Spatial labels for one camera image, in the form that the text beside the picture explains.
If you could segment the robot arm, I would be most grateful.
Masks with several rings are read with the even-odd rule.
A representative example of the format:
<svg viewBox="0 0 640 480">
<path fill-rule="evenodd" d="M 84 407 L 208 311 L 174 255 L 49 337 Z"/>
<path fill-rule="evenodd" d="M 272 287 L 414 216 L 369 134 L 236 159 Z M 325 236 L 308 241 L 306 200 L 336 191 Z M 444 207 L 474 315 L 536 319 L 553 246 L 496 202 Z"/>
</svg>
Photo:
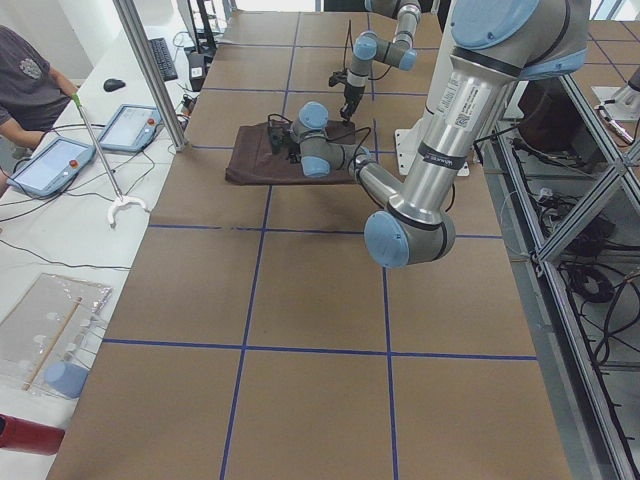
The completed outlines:
<svg viewBox="0 0 640 480">
<path fill-rule="evenodd" d="M 578 70 L 586 59 L 589 13 L 586 1 L 455 3 L 448 17 L 451 72 L 404 180 L 374 162 L 364 146 L 331 137 L 327 109 L 315 101 L 287 124 L 270 124 L 270 140 L 297 147 L 306 176 L 344 170 L 378 203 L 364 228 L 378 264 L 438 260 L 455 241 L 443 202 L 499 94 L 516 81 Z"/>
<path fill-rule="evenodd" d="M 414 36 L 422 16 L 419 1 L 365 1 L 364 8 L 395 20 L 396 29 L 391 40 L 381 38 L 372 30 L 362 32 L 351 44 L 350 64 L 344 64 L 330 76 L 330 87 L 344 86 L 344 104 L 340 109 L 344 122 L 351 120 L 364 96 L 367 83 L 372 79 L 374 61 L 409 71 L 417 60 Z"/>
</svg>

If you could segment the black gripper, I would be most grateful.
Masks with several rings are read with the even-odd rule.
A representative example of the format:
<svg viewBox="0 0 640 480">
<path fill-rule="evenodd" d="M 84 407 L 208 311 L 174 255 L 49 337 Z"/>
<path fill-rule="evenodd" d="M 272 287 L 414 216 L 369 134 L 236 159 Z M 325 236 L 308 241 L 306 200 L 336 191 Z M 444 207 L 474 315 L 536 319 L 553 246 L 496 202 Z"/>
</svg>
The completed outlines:
<svg viewBox="0 0 640 480">
<path fill-rule="evenodd" d="M 299 145 L 293 140 L 291 121 L 268 120 L 267 137 L 273 155 L 284 154 L 290 164 L 300 164 L 302 155 Z"/>
<path fill-rule="evenodd" d="M 340 108 L 340 116 L 343 122 L 350 121 L 358 107 L 368 82 L 367 74 L 354 73 L 351 70 L 334 71 L 329 77 L 328 84 L 334 87 L 338 84 L 344 86 L 345 104 Z"/>
</svg>

